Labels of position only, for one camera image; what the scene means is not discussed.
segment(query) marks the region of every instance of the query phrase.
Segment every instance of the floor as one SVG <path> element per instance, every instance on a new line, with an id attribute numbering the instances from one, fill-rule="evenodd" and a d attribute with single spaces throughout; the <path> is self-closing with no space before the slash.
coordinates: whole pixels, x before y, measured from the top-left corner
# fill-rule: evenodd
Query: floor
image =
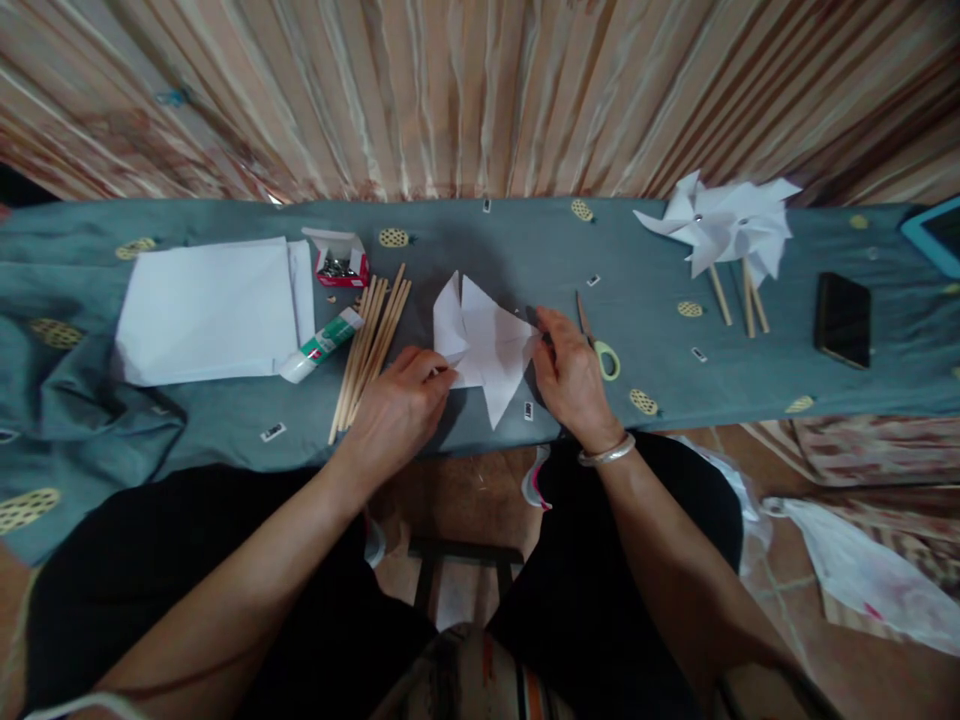
<path id="1" fill-rule="evenodd" d="M 758 497 L 815 490 L 739 426 L 682 434 L 733 458 Z M 411 466 L 376 498 L 391 550 L 376 573 L 384 591 L 412 603 L 420 561 L 406 557 L 411 535 L 513 547 L 526 557 L 537 541 L 541 511 L 520 496 L 534 451 L 523 448 Z M 960 659 L 922 645 L 897 644 L 827 623 L 813 567 L 799 530 L 774 520 L 769 552 L 744 578 L 813 680 L 848 720 L 960 717 Z M 442 565 L 431 614 L 441 629 L 485 623 L 497 607 L 492 569 Z M 30 571 L 0 545 L 0 720 L 13 718 L 23 691 L 22 599 Z"/>

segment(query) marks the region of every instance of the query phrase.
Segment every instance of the folded paper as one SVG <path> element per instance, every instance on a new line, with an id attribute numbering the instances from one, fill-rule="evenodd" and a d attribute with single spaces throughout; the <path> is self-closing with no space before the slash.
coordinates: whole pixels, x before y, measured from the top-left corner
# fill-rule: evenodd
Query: folded paper
<path id="1" fill-rule="evenodd" d="M 433 347 L 460 374 L 456 388 L 480 386 L 496 430 L 533 356 L 540 333 L 454 272 L 433 305 Z"/>
<path id="2" fill-rule="evenodd" d="M 693 247 L 687 258 L 696 277 L 716 262 L 747 259 L 756 287 L 776 280 L 787 238 L 784 200 L 800 188 L 780 178 L 764 185 L 737 183 L 707 188 L 697 170 L 681 179 L 663 219 L 633 211 L 644 227 Z"/>
<path id="3" fill-rule="evenodd" d="M 116 352 L 142 387 L 275 375 L 314 331 L 306 241 L 200 245 L 137 257 Z"/>

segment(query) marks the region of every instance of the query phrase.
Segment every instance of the red box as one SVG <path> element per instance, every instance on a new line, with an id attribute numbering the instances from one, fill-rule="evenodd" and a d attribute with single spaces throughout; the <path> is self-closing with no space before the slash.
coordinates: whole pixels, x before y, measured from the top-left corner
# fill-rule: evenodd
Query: red box
<path id="1" fill-rule="evenodd" d="M 316 246 L 317 264 L 313 269 L 317 280 L 324 287 L 366 287 L 370 282 L 370 263 L 367 261 L 367 252 L 356 233 L 343 233 L 333 230 L 316 230 L 314 228 L 300 228 L 300 231 L 313 241 Z M 335 257 L 349 261 L 349 268 L 356 277 L 334 277 L 321 272 L 328 257 Z"/>

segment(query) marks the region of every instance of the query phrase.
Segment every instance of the wooden stick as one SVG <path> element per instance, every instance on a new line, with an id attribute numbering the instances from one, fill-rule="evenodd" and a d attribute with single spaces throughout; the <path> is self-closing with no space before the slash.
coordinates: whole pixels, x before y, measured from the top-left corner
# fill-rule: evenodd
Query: wooden stick
<path id="1" fill-rule="evenodd" d="M 350 382 L 350 387 L 347 389 L 347 409 L 353 407 L 353 403 L 357 401 L 360 397 L 360 387 L 358 386 L 358 380 L 360 379 L 359 371 L 366 365 L 367 356 L 370 353 L 370 345 L 373 342 L 374 335 L 376 334 L 377 329 L 377 320 L 380 317 L 380 308 L 383 305 L 383 295 L 384 291 L 387 288 L 387 279 L 380 278 L 377 281 L 376 289 L 373 294 L 373 305 L 370 308 L 370 317 L 364 323 L 364 328 L 367 329 L 367 332 L 360 339 L 360 359 L 357 362 L 354 376 Z M 347 422 L 349 418 L 349 413 L 344 412 L 343 417 L 341 418 L 340 430 L 346 430 L 350 425 Z"/>
<path id="2" fill-rule="evenodd" d="M 373 301 L 374 296 L 376 295 L 377 290 L 377 276 L 374 275 L 370 278 L 370 284 L 367 286 L 367 302 L 361 308 L 363 317 L 363 326 L 360 328 L 360 331 L 353 338 L 353 346 L 350 348 L 350 355 L 354 358 L 353 364 L 347 368 L 347 373 L 344 377 L 344 391 L 343 391 L 343 409 L 340 411 L 340 415 L 337 417 L 337 430 L 344 429 L 344 423 L 347 419 L 347 413 L 350 410 L 350 390 L 353 388 L 354 379 L 357 376 L 357 369 L 363 364 L 364 354 L 363 354 L 363 342 L 364 338 L 370 333 L 370 323 L 371 323 L 371 311 L 373 310 Z"/>
<path id="3" fill-rule="evenodd" d="M 757 306 L 757 317 L 760 318 L 760 327 L 763 328 L 764 332 L 770 332 L 770 326 L 767 324 L 767 313 L 763 310 L 763 303 L 760 302 L 760 289 L 750 282 L 751 295 L 753 296 L 753 302 Z"/>
<path id="4" fill-rule="evenodd" d="M 364 325 L 366 325 L 367 298 L 372 295 L 372 293 L 367 292 L 369 289 L 369 287 L 365 287 L 360 294 L 360 310 L 358 314 L 363 318 Z M 333 445 L 337 439 L 337 425 L 340 424 L 340 418 L 344 413 L 344 407 L 346 405 L 344 396 L 347 394 L 347 379 L 350 377 L 353 367 L 357 364 L 357 358 L 359 356 L 357 353 L 357 340 L 361 332 L 363 332 L 362 325 L 360 326 L 360 330 L 354 334 L 353 342 L 350 343 L 350 356 L 347 358 L 347 367 L 343 371 L 343 381 L 340 383 L 340 397 L 337 398 L 337 409 L 333 411 L 333 424 L 330 426 L 330 439 L 327 441 L 327 445 Z"/>
<path id="5" fill-rule="evenodd" d="M 399 300 L 394 304 L 393 314 L 389 318 L 384 319 L 384 327 L 387 330 L 387 334 L 384 336 L 384 342 L 380 346 L 380 352 L 375 358 L 374 364 L 370 368 L 370 372 L 366 377 L 366 383 L 371 382 L 380 375 L 380 371 L 383 370 L 383 362 L 387 359 L 387 351 L 390 350 L 390 343 L 393 342 L 393 336 L 397 332 L 397 325 L 400 322 L 400 316 L 403 314 L 403 308 L 407 304 L 407 295 L 410 294 L 410 281 L 404 280 L 402 293 L 400 294 Z M 361 393 L 357 396 L 357 401 L 354 404 L 353 408 L 350 410 L 350 417 L 348 422 L 349 425 L 353 425 L 353 420 L 357 416 L 357 408 L 360 407 L 360 400 L 363 397 Z"/>
<path id="6" fill-rule="evenodd" d="M 390 301 L 387 303 L 386 310 L 383 311 L 384 318 L 390 317 L 390 315 L 393 313 L 393 308 L 400 300 L 400 291 L 403 289 L 403 285 L 401 284 L 403 281 L 403 271 L 406 269 L 406 267 L 406 263 L 403 263 L 400 266 L 400 270 L 397 272 L 397 277 L 393 281 L 393 290 L 390 292 Z M 370 368 L 373 367 L 373 359 L 377 356 L 380 351 L 380 346 L 383 344 L 383 337 L 386 334 L 384 332 L 385 325 L 386 323 L 380 323 L 380 327 L 377 330 L 377 337 L 373 341 L 373 348 L 367 354 L 367 359 L 360 371 L 361 378 L 369 378 Z"/>
<path id="7" fill-rule="evenodd" d="M 380 317 L 380 305 L 383 300 L 383 291 L 386 287 L 386 282 L 386 278 L 377 278 L 376 276 L 374 276 L 370 282 L 371 300 L 367 317 L 364 319 L 364 333 L 360 337 L 360 342 L 357 346 L 357 362 L 353 367 L 353 372 L 347 384 L 347 394 L 344 398 L 343 413 L 340 415 L 338 430 L 346 430 L 348 427 L 347 419 L 350 417 L 350 408 L 357 397 L 357 381 L 360 377 L 360 371 L 367 362 L 367 357 L 370 353 L 370 344 L 376 335 L 377 322 Z"/>
<path id="8" fill-rule="evenodd" d="M 720 284 L 720 278 L 717 276 L 717 268 L 713 265 L 710 265 L 710 279 L 713 281 L 713 291 L 717 294 L 717 301 L 720 303 L 723 321 L 729 327 L 733 325 L 733 320 L 730 319 L 730 308 L 727 307 L 727 298 L 723 294 L 723 285 Z"/>
<path id="9" fill-rule="evenodd" d="M 747 313 L 747 337 L 755 338 L 757 331 L 753 327 L 753 293 L 750 289 L 753 287 L 753 280 L 750 279 L 750 268 L 747 267 L 747 259 L 740 259 L 740 266 L 743 268 L 743 304 Z"/>
<path id="10" fill-rule="evenodd" d="M 367 389 L 373 380 L 376 379 L 376 359 L 380 354 L 380 348 L 383 346 L 383 338 L 389 332 L 390 321 L 393 317 L 394 309 L 397 306 L 397 303 L 400 301 L 401 295 L 403 295 L 403 288 L 407 283 L 401 283 L 399 285 L 394 285 L 393 293 L 390 295 L 390 302 L 387 304 L 387 309 L 383 312 L 383 320 L 380 322 L 380 327 L 377 329 L 377 337 L 374 340 L 373 349 L 367 353 L 366 361 L 363 367 L 360 370 L 359 375 L 357 376 L 357 393 L 354 395 L 354 403 L 352 406 L 349 406 L 347 413 L 347 427 L 350 427 L 353 424 L 353 418 L 356 415 L 356 408 L 360 405 L 360 398 L 363 397 L 363 391 Z"/>

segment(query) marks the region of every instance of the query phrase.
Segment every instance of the right hand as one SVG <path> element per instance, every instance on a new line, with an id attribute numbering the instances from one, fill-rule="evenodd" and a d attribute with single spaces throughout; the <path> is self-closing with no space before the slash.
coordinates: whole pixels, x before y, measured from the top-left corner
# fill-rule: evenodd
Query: right hand
<path id="1" fill-rule="evenodd" d="M 588 454 L 616 447 L 624 429 L 607 403 L 597 354 L 562 312 L 538 307 L 537 317 L 553 341 L 551 348 L 540 338 L 533 351 L 537 387 L 547 409 Z"/>

